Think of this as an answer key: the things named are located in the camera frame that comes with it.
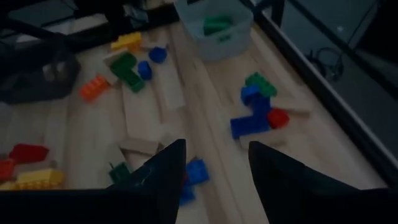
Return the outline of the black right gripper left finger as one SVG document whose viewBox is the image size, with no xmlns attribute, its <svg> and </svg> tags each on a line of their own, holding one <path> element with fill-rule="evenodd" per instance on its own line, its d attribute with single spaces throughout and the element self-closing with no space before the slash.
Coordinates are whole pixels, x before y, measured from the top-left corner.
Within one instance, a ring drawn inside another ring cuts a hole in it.
<svg viewBox="0 0 398 224">
<path fill-rule="evenodd" d="M 183 188 L 186 140 L 177 139 L 108 187 L 109 224 L 175 224 Z"/>
</svg>

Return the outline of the blue long brick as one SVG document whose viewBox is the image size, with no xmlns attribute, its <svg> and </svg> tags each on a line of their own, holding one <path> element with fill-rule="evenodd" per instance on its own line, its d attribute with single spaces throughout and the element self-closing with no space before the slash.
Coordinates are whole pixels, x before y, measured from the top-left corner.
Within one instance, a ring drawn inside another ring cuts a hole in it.
<svg viewBox="0 0 398 224">
<path fill-rule="evenodd" d="M 245 116 L 230 120 L 231 134 L 233 139 L 248 134 L 256 134 L 270 130 L 269 123 L 262 116 Z"/>
</svg>

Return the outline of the blue square brick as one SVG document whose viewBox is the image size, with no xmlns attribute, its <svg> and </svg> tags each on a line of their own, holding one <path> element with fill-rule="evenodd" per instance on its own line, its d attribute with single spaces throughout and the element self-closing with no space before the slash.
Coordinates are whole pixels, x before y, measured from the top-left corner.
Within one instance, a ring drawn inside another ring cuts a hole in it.
<svg viewBox="0 0 398 224">
<path fill-rule="evenodd" d="M 253 116 L 256 119 L 266 119 L 268 112 L 271 110 L 271 101 L 269 97 L 257 95 L 251 102 Z"/>
<path fill-rule="evenodd" d="M 167 58 L 167 50 L 162 47 L 154 47 L 149 51 L 149 58 L 155 63 L 163 63 Z"/>
<path fill-rule="evenodd" d="M 247 85 L 242 87 L 240 98 L 243 104 L 247 106 L 251 103 L 251 100 L 258 94 L 260 94 L 260 88 L 258 85 Z"/>
<path fill-rule="evenodd" d="M 153 77 L 152 69 L 146 60 L 140 61 L 137 65 L 137 71 L 143 80 L 151 80 Z"/>
<path fill-rule="evenodd" d="M 186 173 L 190 184 L 200 184 L 210 179 L 203 159 L 196 159 L 186 165 Z"/>
<path fill-rule="evenodd" d="M 194 186 L 192 185 L 184 185 L 182 189 L 182 193 L 180 195 L 179 206 L 186 205 L 196 199 Z"/>
</svg>

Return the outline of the red long brick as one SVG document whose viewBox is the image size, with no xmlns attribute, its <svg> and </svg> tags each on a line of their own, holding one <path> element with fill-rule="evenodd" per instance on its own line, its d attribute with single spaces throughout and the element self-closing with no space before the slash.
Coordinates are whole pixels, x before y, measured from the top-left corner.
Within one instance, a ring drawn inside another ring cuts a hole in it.
<svg viewBox="0 0 398 224">
<path fill-rule="evenodd" d="M 9 158 L 14 159 L 17 164 L 29 164 L 43 161 L 49 149 L 44 146 L 30 144 L 16 144 L 9 153 Z"/>
</svg>

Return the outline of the orange long brick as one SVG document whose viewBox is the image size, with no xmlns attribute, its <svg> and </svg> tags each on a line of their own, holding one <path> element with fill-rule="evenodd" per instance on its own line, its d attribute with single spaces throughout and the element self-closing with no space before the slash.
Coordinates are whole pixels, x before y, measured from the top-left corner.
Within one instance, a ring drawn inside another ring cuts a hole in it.
<svg viewBox="0 0 398 224">
<path fill-rule="evenodd" d="M 97 75 L 94 77 L 94 79 L 82 86 L 79 94 L 86 102 L 91 102 L 109 87 L 110 84 L 106 81 L 106 79 L 101 75 Z"/>
</svg>

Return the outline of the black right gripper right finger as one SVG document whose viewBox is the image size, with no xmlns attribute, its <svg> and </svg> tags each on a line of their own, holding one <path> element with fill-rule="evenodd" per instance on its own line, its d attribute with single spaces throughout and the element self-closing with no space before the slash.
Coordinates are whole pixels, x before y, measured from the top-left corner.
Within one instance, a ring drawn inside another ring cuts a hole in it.
<svg viewBox="0 0 398 224">
<path fill-rule="evenodd" d="M 332 221 L 322 197 L 359 189 L 318 172 L 259 141 L 249 143 L 252 179 L 270 224 L 313 224 Z"/>
</svg>

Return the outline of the white plastic bin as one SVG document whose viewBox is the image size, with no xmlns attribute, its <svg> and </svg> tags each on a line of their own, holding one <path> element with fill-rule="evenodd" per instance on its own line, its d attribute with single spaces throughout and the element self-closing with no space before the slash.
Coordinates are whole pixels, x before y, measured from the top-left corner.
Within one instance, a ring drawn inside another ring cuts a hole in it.
<svg viewBox="0 0 398 224">
<path fill-rule="evenodd" d="M 237 55 L 247 49 L 250 42 L 253 14 L 239 0 L 176 0 L 174 6 L 202 60 L 215 61 Z M 203 33 L 205 18 L 217 15 L 226 15 L 232 18 L 232 26 L 205 36 Z M 232 38 L 218 44 L 219 36 L 226 34 L 231 34 Z"/>
</svg>

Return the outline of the dark smoked plastic bin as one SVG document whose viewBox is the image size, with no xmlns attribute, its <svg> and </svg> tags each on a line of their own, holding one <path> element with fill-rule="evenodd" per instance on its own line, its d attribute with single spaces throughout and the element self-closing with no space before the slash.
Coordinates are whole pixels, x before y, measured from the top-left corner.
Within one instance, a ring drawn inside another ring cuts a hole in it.
<svg viewBox="0 0 398 224">
<path fill-rule="evenodd" d="M 68 96 L 81 65 L 61 40 L 33 41 L 0 53 L 0 102 L 9 105 Z"/>
</svg>

